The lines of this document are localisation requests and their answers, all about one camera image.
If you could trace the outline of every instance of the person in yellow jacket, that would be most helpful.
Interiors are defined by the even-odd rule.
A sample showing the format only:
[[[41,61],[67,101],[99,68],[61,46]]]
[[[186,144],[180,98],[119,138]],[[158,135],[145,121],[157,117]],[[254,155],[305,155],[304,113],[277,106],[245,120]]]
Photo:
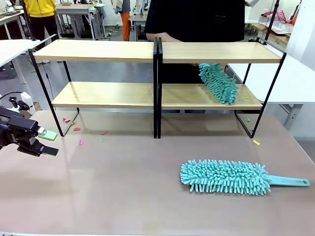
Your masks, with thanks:
[[[49,35],[58,33],[55,20],[55,0],[25,0],[25,5],[31,22],[31,31],[35,39],[45,39],[44,28],[46,28]]]

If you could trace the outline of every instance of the microfiber duster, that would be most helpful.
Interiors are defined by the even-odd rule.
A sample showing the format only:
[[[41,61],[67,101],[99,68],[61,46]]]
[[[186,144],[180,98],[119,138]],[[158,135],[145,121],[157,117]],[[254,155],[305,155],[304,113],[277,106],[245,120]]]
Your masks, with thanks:
[[[200,64],[200,78],[208,90],[220,102],[232,105],[237,97],[237,86],[234,79],[224,73],[220,64]]]
[[[308,187],[306,179],[270,176],[265,166],[248,162],[195,160],[182,165],[181,181],[191,185],[190,191],[264,195],[270,185]]]

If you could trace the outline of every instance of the shelving unit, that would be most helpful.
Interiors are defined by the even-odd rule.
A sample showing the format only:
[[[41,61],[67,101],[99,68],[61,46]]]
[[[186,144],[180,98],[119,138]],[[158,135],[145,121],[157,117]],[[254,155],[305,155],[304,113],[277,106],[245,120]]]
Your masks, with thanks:
[[[162,44],[160,38],[154,43],[56,40],[34,55],[29,53],[34,64],[35,59],[62,60],[64,63],[69,83],[52,102],[35,66],[62,136],[53,107],[76,107],[78,112],[81,107],[153,109],[155,138],[160,138],[161,134],[162,109],[234,110],[237,117],[237,110],[260,111],[254,131],[250,134],[246,130],[253,136],[285,58],[285,53],[281,58],[258,42]],[[65,61],[152,63],[153,83],[72,82]],[[203,84],[162,85],[164,63],[249,63],[246,77],[250,63],[279,63],[279,68],[263,104],[244,85],[245,77],[243,85],[238,85],[236,102],[225,105],[218,102]]]

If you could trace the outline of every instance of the white shoe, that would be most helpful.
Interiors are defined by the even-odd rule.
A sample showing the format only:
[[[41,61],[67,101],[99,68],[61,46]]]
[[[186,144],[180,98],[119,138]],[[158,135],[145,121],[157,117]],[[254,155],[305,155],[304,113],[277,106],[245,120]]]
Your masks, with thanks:
[[[46,64],[49,63],[49,60],[36,60],[36,64]]]

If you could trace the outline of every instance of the pink confetti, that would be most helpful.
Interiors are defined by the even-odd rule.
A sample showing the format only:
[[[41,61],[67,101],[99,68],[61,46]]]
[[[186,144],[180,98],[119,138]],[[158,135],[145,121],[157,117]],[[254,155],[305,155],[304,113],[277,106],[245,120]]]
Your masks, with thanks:
[[[63,123],[68,123],[68,122],[70,122],[69,119],[63,118]]]

